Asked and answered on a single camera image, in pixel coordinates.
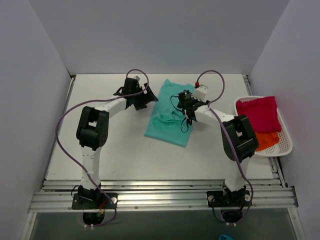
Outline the teal t-shirt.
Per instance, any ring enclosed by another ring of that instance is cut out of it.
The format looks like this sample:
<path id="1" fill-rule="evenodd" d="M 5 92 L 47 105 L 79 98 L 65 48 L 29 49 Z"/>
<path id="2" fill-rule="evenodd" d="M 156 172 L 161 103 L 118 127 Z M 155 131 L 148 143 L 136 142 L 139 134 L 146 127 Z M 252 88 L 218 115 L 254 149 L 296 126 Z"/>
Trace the teal t-shirt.
<path id="1" fill-rule="evenodd" d="M 177 95 L 184 90 L 192 93 L 194 87 L 191 84 L 174 83 L 169 79 L 164 81 L 144 133 L 145 137 L 180 147 L 187 146 L 192 127 L 182 126 L 185 116 L 177 107 Z"/>

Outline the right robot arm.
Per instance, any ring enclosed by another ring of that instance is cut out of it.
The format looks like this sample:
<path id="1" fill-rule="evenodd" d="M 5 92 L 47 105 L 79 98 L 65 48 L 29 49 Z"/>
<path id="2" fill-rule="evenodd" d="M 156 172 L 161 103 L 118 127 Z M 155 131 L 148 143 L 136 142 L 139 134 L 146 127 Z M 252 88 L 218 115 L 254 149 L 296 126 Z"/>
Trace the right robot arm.
<path id="1" fill-rule="evenodd" d="M 213 127 L 219 124 L 222 146 L 232 165 L 224 186 L 228 189 L 222 193 L 223 203 L 234 206 L 240 201 L 239 190 L 248 183 L 247 170 L 251 157 L 258 148 L 258 140 L 245 115 L 231 115 L 210 107 L 209 101 L 202 101 L 184 90 L 177 95 L 177 108 L 180 110 L 189 127 L 192 122 L 200 122 Z"/>

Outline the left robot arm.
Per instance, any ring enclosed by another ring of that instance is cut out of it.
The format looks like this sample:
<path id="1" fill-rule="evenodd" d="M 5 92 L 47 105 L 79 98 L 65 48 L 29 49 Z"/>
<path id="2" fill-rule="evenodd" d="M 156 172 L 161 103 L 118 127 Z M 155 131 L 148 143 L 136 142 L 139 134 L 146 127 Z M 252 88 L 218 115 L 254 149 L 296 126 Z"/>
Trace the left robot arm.
<path id="1" fill-rule="evenodd" d="M 76 130 L 76 138 L 81 146 L 83 166 L 77 194 L 90 210 L 97 209 L 103 198 L 99 190 L 101 186 L 100 155 L 108 139 L 110 119 L 130 106 L 134 106 L 135 110 L 139 111 L 147 108 L 150 102 L 158 101 L 149 83 L 146 82 L 141 86 L 137 77 L 126 77 L 124 86 L 113 95 L 113 98 L 100 106 L 84 107 Z"/>

